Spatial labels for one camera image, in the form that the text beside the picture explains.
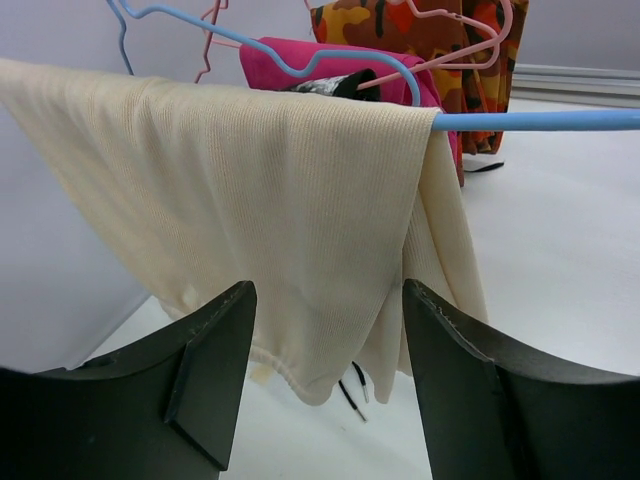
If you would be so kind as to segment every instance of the blue hanger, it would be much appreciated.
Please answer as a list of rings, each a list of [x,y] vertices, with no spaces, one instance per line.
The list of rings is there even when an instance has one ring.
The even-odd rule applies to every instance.
[[[192,25],[195,25],[196,27],[204,28],[222,37],[226,37],[231,40],[235,40],[238,43],[242,43],[244,45],[255,48],[256,50],[269,55],[269,57],[273,59],[273,61],[276,63],[276,65],[278,65],[278,67],[280,67],[282,71],[291,75],[292,77],[302,78],[308,76],[313,72],[320,60],[322,60],[323,58],[357,58],[386,63],[402,74],[404,79],[409,84],[409,90],[411,91],[413,105],[416,107],[420,106],[420,89],[418,88],[418,82],[413,73],[411,73],[409,69],[402,64],[402,62],[382,52],[367,52],[356,50],[320,50],[316,52],[313,57],[311,57],[309,64],[304,69],[297,70],[287,65],[273,48],[260,43],[257,40],[245,37],[244,35],[240,35],[239,33],[236,33],[232,30],[228,30],[224,27],[211,25],[211,23],[207,23],[203,20],[200,20],[199,18],[187,15],[186,13],[181,12],[178,9],[167,7],[166,5],[151,5],[147,8],[143,8],[142,10],[134,10],[129,6],[127,0],[119,0],[119,2],[122,8],[133,18],[140,19],[153,12],[162,12]],[[120,55],[122,55],[129,74],[133,75],[133,69],[131,68],[131,63],[129,62],[129,57],[124,47],[124,37],[127,33],[127,23],[118,8],[115,6],[114,0],[107,0],[107,3],[111,7],[111,10],[113,10],[113,13],[116,15],[116,17],[118,17],[118,21],[120,22]]]
[[[187,15],[180,10],[165,5],[151,5],[142,10],[134,10],[129,6],[127,0],[118,1],[122,8],[133,18],[140,19],[153,12],[162,12],[220,36],[235,40],[238,43],[249,45],[269,55],[284,72],[293,77],[301,78],[309,75],[322,58],[357,58],[386,63],[398,70],[405,80],[407,80],[413,97],[413,105],[420,105],[420,91],[413,74],[401,62],[384,53],[359,50],[320,50],[313,55],[306,68],[296,70],[287,65],[271,47],[232,30],[218,25],[211,25],[199,18]],[[124,48],[127,23],[115,6],[114,0],[107,0],[107,3],[120,22],[120,54],[122,55],[129,74],[133,75],[133,69],[131,68],[129,57]],[[441,113],[436,116],[432,128],[434,130],[461,132],[640,130],[640,109],[544,113]]]

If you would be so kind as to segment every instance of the baseboard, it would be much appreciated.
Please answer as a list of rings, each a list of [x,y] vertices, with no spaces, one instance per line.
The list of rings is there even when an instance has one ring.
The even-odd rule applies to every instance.
[[[518,65],[514,98],[640,108],[640,72]]]

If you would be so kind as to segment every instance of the towel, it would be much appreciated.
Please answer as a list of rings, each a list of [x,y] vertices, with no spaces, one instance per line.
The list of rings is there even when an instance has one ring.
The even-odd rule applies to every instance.
[[[486,318],[437,109],[1,59],[0,100],[173,318],[253,281],[251,358],[308,404],[410,373],[405,278]]]
[[[320,43],[303,42],[300,40],[288,40],[284,38],[263,37],[260,42],[273,48],[284,62],[292,68],[303,69],[311,61],[311,57],[320,50],[360,50],[376,51],[364,47],[352,47],[346,45],[323,45]],[[414,55],[383,52],[395,58],[407,68],[424,63],[421,58]],[[337,75],[347,75],[358,70],[371,69],[377,77],[384,77],[397,71],[386,63],[373,60],[353,58],[324,58],[318,62],[316,68],[303,78],[295,78],[280,69],[271,58],[255,48],[242,45],[240,47],[240,63],[244,70],[247,84],[251,88],[259,90],[283,90],[290,85],[301,81],[318,80]],[[440,96],[431,76],[431,72],[422,71],[416,74],[418,88],[420,90],[421,107],[439,107]],[[380,85],[380,100],[383,102],[397,103],[399,105],[411,105],[413,98],[405,79],[394,80]],[[456,132],[449,132],[451,150],[455,160],[460,185],[464,184],[464,171],[462,157],[458,156],[458,139]]]

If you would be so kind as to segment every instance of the white floor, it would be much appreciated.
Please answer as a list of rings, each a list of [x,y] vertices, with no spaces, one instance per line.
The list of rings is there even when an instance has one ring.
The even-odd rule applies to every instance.
[[[467,177],[463,195],[494,326],[558,356],[640,375],[639,145],[638,131],[507,133],[499,154],[506,166]],[[167,322],[151,299],[96,354]],[[353,372],[345,378],[367,424],[337,390],[312,408],[280,378],[267,386],[247,380],[222,478],[431,478],[412,380],[398,375],[388,405],[365,405]]]

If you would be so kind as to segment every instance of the black cable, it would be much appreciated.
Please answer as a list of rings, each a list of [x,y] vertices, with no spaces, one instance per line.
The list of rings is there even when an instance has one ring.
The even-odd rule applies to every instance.
[[[353,398],[351,398],[351,395],[349,395],[349,392],[347,391],[347,388],[344,386],[344,383],[342,383],[342,380],[338,380],[338,385],[340,386],[340,390],[342,390],[342,393],[347,399],[347,402],[349,402],[349,405],[351,405],[351,408],[360,416],[362,421],[366,423],[367,418],[360,411],[360,409],[358,408],[358,405],[356,405],[356,402],[353,401]]]
[[[497,170],[500,167],[504,167],[504,162],[491,163],[477,170],[465,170],[464,173],[484,173],[484,172],[490,172],[491,170]]]
[[[369,392],[367,391],[367,379],[364,376],[364,372],[360,368],[356,362],[351,362],[353,368],[355,368],[356,373],[358,374],[358,379],[360,380],[360,385],[362,385],[362,392],[364,393],[364,401],[369,403]]]

